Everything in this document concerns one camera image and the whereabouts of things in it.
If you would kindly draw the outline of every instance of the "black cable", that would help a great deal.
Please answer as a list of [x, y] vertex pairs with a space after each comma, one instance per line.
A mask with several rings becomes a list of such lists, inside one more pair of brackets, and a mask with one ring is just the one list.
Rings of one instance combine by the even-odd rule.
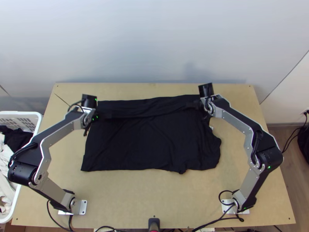
[[20, 154], [20, 153], [23, 153], [27, 150], [30, 150], [30, 149], [33, 149], [33, 148], [37, 148], [37, 143], [31, 143], [29, 144], [28, 146], [26, 147], [23, 147], [21, 149], [19, 149], [17, 152], [15, 152], [11, 157], [10, 157], [10, 160], [7, 164], [7, 167], [10, 168], [11, 165], [12, 165], [12, 161], [14, 161], [16, 159], [16, 157]]
[[252, 149], [252, 152], [251, 152], [251, 161], [253, 162], [253, 164], [256, 164], [254, 156], [256, 154], [256, 151], [258, 150], [258, 145], [259, 145], [262, 137], [263, 137], [262, 132], [256, 131], [256, 133], [255, 133], [255, 143], [254, 143], [254, 146], [253, 146], [253, 149]]
[[282, 232], [282, 230], [280, 230], [276, 225], [274, 225], [274, 227], [276, 227], [277, 228], [277, 230], [279, 230], [280, 232]]
[[208, 225], [211, 225], [211, 224], [214, 224], [214, 223], [216, 223], [216, 222], [218, 222], [218, 221], [223, 221], [223, 220], [238, 219], [239, 221], [244, 222], [244, 219], [243, 219], [243, 218], [240, 218], [240, 217], [238, 216], [238, 214], [236, 214], [236, 217], [223, 218], [223, 217], [226, 215], [226, 213], [227, 213], [232, 207], [234, 207], [234, 205], [235, 205], [235, 204], [231, 205], [231, 206], [224, 212], [224, 214], [222, 214], [222, 216], [221, 216], [220, 218], [218, 218], [218, 219], [216, 219], [216, 220], [213, 220], [212, 222], [209, 222], [209, 223], [207, 223], [207, 224], [201, 225], [201, 226], [199, 226], [199, 227], [193, 229], [191, 232], [195, 232], [195, 231], [200, 230], [200, 229], [202, 229], [202, 228], [204, 228], [204, 227], [206, 227], [206, 226], [208, 226]]
[[66, 231], [68, 231], [68, 232], [75, 232], [75, 231], [73, 231], [73, 230], [70, 230], [70, 229], [67, 229], [67, 228], [63, 227], [63, 226], [60, 225], [58, 222], [56, 222], [56, 220], [51, 216], [51, 213], [49, 212], [49, 206], [48, 206], [48, 203], [49, 203], [49, 202], [50, 202], [50, 200], [47, 201], [46, 207], [47, 207], [48, 215], [49, 215], [49, 217], [53, 220], [53, 222], [56, 223], [57, 226], [59, 226], [60, 228], [66, 230]]
[[307, 112], [304, 112], [304, 115], [306, 116], [306, 120], [305, 120], [304, 125], [303, 125], [302, 127], [296, 128], [296, 129], [292, 132], [292, 134], [290, 135], [290, 137], [289, 137], [289, 138], [287, 139], [287, 141], [285, 142], [285, 145], [284, 145], [283, 150], [281, 151], [281, 153], [286, 152], [286, 150], [288, 149], [288, 147], [289, 147], [291, 141], [299, 135], [300, 131], [297, 133], [297, 135], [295, 135], [293, 138], [291, 138], [291, 137], [293, 136], [293, 134], [295, 133], [295, 131], [297, 131], [297, 130], [299, 130], [299, 129], [302, 129], [302, 128], [304, 128], [304, 127], [306, 126], [306, 123], [307, 123], [307, 120], [308, 120]]
[[220, 192], [220, 193], [219, 193], [219, 201], [221, 202], [221, 204], [222, 204], [222, 205], [234, 205], [233, 202], [232, 202], [232, 203], [229, 203], [229, 204], [223, 203], [223, 201], [221, 200], [221, 194], [222, 194], [222, 193], [225, 193], [225, 192], [229, 192], [229, 193], [233, 194], [233, 192], [232, 192], [232, 191], [229, 191], [229, 190], [223, 190], [222, 192]]
[[104, 226], [101, 226], [99, 227], [95, 232], [98, 232], [100, 229], [103, 229], [103, 228], [109, 228], [109, 229], [112, 229], [112, 230], [109, 230], [107, 232], [112, 232], [112, 231], [115, 231], [115, 229], [113, 227], [110, 227], [110, 226], [107, 226], [107, 225], [104, 225]]
[[68, 112], [70, 111], [70, 109], [72, 108], [72, 106], [78, 106], [78, 107], [83, 111], [82, 107], [81, 107], [80, 105], [78, 105], [78, 104], [81, 103], [81, 102], [82, 102], [82, 100], [80, 100], [80, 101], [78, 101], [78, 102], [75, 102], [75, 103], [73, 103], [72, 105], [70, 105], [69, 108], [68, 108]]
[[73, 214], [71, 214], [71, 215], [69, 216], [69, 229], [73, 231], [73, 229], [72, 229], [72, 227], [71, 227], [72, 218], [73, 218]]

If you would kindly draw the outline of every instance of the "black bag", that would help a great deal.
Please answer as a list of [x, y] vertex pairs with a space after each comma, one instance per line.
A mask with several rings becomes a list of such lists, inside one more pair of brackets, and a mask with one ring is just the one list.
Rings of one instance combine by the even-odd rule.
[[309, 163], [309, 129], [308, 127], [302, 127], [299, 130], [299, 133], [297, 136], [297, 142], [298, 142], [299, 149], [301, 150], [307, 163]]

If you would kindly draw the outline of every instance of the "white cloth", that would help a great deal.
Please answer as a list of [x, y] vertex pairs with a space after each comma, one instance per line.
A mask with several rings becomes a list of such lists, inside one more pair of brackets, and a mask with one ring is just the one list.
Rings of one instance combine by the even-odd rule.
[[10, 212], [17, 184], [7, 179], [7, 164], [13, 152], [8, 145], [4, 144], [4, 138], [5, 136], [0, 134], [0, 214], [6, 215]]

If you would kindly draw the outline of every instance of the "black fabric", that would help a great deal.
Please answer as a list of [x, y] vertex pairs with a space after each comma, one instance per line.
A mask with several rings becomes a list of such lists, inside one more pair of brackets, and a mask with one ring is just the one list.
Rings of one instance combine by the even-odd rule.
[[7, 144], [11, 148], [12, 152], [16, 152], [29, 143], [33, 136], [33, 133], [31, 132], [24, 132], [20, 128], [12, 130], [7, 126], [0, 126], [0, 132], [5, 135], [4, 144]]
[[221, 140], [199, 110], [199, 95], [99, 101], [82, 171], [215, 168]]
[[309, 163], [309, 129], [307, 126], [302, 127], [299, 130], [299, 133], [297, 136], [297, 142], [298, 142], [300, 151], [305, 157], [307, 163]]

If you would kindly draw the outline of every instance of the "white wall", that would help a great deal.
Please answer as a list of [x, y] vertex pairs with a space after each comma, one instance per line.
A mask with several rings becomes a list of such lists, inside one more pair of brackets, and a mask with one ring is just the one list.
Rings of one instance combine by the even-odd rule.
[[309, 109], [309, 53], [261, 103], [261, 108], [267, 123], [305, 122], [301, 113]]
[[40, 111], [54, 82], [250, 83], [262, 101], [308, 49], [308, 9], [307, 0], [2, 0], [0, 84]]

